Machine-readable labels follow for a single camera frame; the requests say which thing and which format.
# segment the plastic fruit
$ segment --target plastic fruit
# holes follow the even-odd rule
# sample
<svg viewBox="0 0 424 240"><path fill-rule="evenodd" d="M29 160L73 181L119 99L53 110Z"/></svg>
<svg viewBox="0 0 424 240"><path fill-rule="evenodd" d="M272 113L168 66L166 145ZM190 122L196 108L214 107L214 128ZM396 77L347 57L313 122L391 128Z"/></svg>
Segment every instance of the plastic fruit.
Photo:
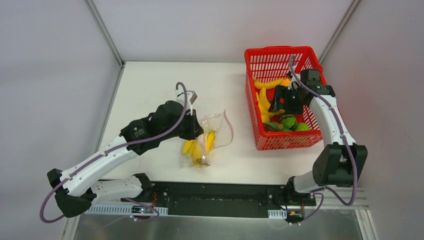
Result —
<svg viewBox="0 0 424 240"><path fill-rule="evenodd" d="M199 142L196 140L195 143L193 143L194 149L193 149L193 161L202 159L202 147L200 146Z"/></svg>
<svg viewBox="0 0 424 240"><path fill-rule="evenodd" d="M298 121L294 115L286 114L279 118L279 122L283 124L284 127L293 131L295 130Z"/></svg>
<svg viewBox="0 0 424 240"><path fill-rule="evenodd" d="M311 129L309 128L309 126L304 123L304 122L299 122L296 125L296 128L294 129L295 131L310 131Z"/></svg>
<svg viewBox="0 0 424 240"><path fill-rule="evenodd" d="M212 150L212 147L214 146L214 141L215 131L210 131L206 139L206 153L209 153Z"/></svg>
<svg viewBox="0 0 424 240"><path fill-rule="evenodd" d="M263 124L271 121L270 120L270 117L268 115L266 115L266 114L261 114L260 117L262 118L262 123Z"/></svg>
<svg viewBox="0 0 424 240"><path fill-rule="evenodd" d="M201 159L196 159L196 160L193 159L193 165L198 169L201 168L202 167L202 160Z"/></svg>
<svg viewBox="0 0 424 240"><path fill-rule="evenodd" d="M189 152L190 147L193 145L194 140L185 140L184 145L182 146L182 155Z"/></svg>
<svg viewBox="0 0 424 240"><path fill-rule="evenodd" d="M267 99L267 88L264 86L260 88L259 100L263 108L266 109L266 111L268 111L268 109L270 109L271 103Z"/></svg>
<svg viewBox="0 0 424 240"><path fill-rule="evenodd" d="M278 122L269 121L266 124L277 131L282 131L284 129L284 125Z"/></svg>
<svg viewBox="0 0 424 240"><path fill-rule="evenodd" d="M194 140L194 142L191 144L191 146L190 146L190 149L188 150L188 153L187 153L187 155L189 156L189 157L191 157L191 156L193 156L193 151L195 150L195 147L196 147L196 143L197 142L197 140Z"/></svg>
<svg viewBox="0 0 424 240"><path fill-rule="evenodd" d="M259 100L259 94L257 92L256 92L256 99L257 99L257 105L260 110L260 114L267 115L270 118L274 117L275 113L268 112L268 110L266 110L264 106L262 106L261 101Z"/></svg>
<svg viewBox="0 0 424 240"><path fill-rule="evenodd" d="M284 78L280 78L280 79L277 79L277 80L274 80L274 81L263 83L263 82L259 82L256 79L256 77L254 77L253 78L253 84L254 84L254 87L257 88L257 89L261 89L262 87L265 87L266 89L272 89L272 88L275 88L276 86L278 86L283 79Z"/></svg>

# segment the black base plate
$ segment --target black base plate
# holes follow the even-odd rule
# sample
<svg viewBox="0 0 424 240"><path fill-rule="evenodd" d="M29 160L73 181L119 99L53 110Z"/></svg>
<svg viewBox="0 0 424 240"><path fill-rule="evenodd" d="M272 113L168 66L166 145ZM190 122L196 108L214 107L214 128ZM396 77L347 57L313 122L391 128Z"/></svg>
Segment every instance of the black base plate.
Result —
<svg viewBox="0 0 424 240"><path fill-rule="evenodd" d="M269 201L283 185L152 182L156 206L168 215L233 218L268 218L280 206Z"/></svg>

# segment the green toy fruit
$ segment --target green toy fruit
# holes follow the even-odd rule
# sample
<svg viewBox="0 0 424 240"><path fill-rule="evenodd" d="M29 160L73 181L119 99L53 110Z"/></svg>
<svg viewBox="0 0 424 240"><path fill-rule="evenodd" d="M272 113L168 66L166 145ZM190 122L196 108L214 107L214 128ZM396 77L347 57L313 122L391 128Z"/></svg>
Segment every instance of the green toy fruit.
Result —
<svg viewBox="0 0 424 240"><path fill-rule="evenodd" d="M298 121L296 120L296 117L292 114L285 114L279 118L279 123L284 125L285 128L288 128L292 131L295 130L297 122Z"/></svg>
<svg viewBox="0 0 424 240"><path fill-rule="evenodd" d="M273 128L273 129L277 130L277 131L281 131L281 130L283 130L283 128L284 128L284 126L283 126L282 124L278 123L278 122L272 122L272 121L269 121L269 122L267 122L266 124L267 124L268 126L270 126L271 128Z"/></svg>
<svg viewBox="0 0 424 240"><path fill-rule="evenodd" d="M311 129L309 128L309 126L304 123L304 122L299 122L296 125L296 128L294 129L295 131L310 131Z"/></svg>

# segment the plastic bag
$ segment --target plastic bag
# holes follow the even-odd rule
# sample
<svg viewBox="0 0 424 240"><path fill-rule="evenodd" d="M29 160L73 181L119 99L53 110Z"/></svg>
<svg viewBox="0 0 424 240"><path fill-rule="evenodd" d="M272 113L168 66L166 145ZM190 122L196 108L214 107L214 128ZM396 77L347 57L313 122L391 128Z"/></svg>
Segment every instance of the plastic bag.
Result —
<svg viewBox="0 0 424 240"><path fill-rule="evenodd" d="M207 114L199 123L204 133L196 140L185 140L182 145L180 160L183 167L208 167L216 150L233 142L234 129L226 111L219 114Z"/></svg>

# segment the white table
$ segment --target white table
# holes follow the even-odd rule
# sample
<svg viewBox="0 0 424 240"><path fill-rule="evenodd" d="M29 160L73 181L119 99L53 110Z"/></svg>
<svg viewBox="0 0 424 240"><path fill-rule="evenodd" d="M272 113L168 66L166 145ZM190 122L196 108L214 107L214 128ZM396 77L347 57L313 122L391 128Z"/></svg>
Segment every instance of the white table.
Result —
<svg viewBox="0 0 424 240"><path fill-rule="evenodd" d="M234 141L212 157L210 167L181 168L183 140L172 138L122 164L105 178L146 173L151 181L278 185L310 171L324 148L322 142L309 148L256 149L245 79L246 67L242 63L127 62L101 146L130 121L146 117L159 105L175 100L177 82L196 91L194 108L199 118L226 109L234 128Z"/></svg>

